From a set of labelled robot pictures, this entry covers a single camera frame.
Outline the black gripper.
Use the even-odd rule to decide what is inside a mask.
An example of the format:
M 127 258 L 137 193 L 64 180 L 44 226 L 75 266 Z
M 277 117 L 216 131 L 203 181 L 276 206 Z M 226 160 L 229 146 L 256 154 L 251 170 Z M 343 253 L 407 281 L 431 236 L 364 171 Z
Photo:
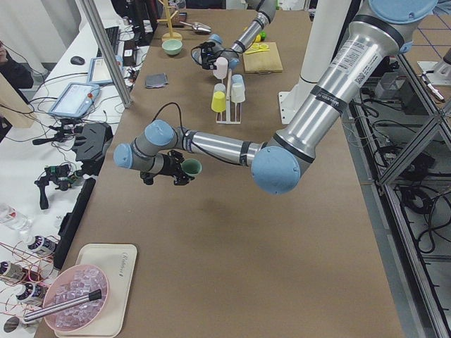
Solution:
M 205 70 L 215 70 L 215 62 L 216 62 L 216 53 L 214 51 L 214 47 L 216 46 L 215 42 L 204 42 L 200 44 L 201 51 L 201 65 Z
M 160 170 L 161 175 L 171 176 L 174 185 L 185 185 L 185 172 L 182 169 L 183 155 L 176 150 L 170 150 L 162 155 L 163 167 Z

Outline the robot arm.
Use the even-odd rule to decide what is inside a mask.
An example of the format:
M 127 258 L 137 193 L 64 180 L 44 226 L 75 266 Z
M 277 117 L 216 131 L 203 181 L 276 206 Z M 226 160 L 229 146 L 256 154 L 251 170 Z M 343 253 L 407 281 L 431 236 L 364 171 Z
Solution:
M 186 184 L 180 151 L 205 154 L 219 161 L 250 167 L 264 191 L 294 189 L 313 163 L 315 148 L 349 102 L 387 56 L 409 51 L 419 23 L 432 14 L 436 1 L 320 1 L 309 35 L 304 66 L 318 60 L 311 84 L 300 80 L 280 102 L 294 115 L 266 143 L 221 137 L 153 120 L 128 144 L 119 144 L 117 166 L 140 172 L 144 183 L 157 175 Z
M 261 0 L 246 1 L 256 12 L 257 16 L 249 27 L 237 38 L 231 47 L 225 47 L 223 40 L 218 34 L 211 34 L 209 38 L 192 48 L 191 57 L 193 61 L 205 70 L 215 70 L 215 62 L 223 57 L 228 62 L 228 68 L 234 70 L 240 63 L 240 55 L 243 54 L 254 43 L 257 35 L 271 23 L 276 14 L 277 1 Z

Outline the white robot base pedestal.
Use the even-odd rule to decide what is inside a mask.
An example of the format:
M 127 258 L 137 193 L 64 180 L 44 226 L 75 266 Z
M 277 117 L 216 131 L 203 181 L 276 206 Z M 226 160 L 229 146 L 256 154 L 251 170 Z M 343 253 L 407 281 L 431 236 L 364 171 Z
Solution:
M 334 55 L 337 53 L 349 22 L 361 6 L 360 1 L 298 1 L 313 15 L 307 47 L 302 61 L 298 83 L 288 92 L 279 92 L 279 110 L 282 124 L 287 125 L 318 84 Z

